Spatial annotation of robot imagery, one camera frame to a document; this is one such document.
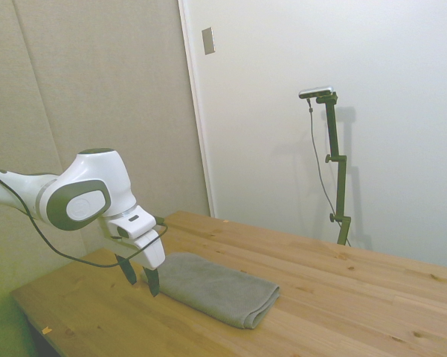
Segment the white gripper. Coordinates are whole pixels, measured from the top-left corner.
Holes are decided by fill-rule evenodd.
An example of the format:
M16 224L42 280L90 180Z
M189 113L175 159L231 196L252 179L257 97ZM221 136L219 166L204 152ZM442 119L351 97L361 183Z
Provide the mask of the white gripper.
M129 259L143 266L149 291L153 297L160 292L158 267L165 260L164 248L155 226L154 219L119 218L102 219L105 247L116 255L117 264L131 285L137 283L137 276Z

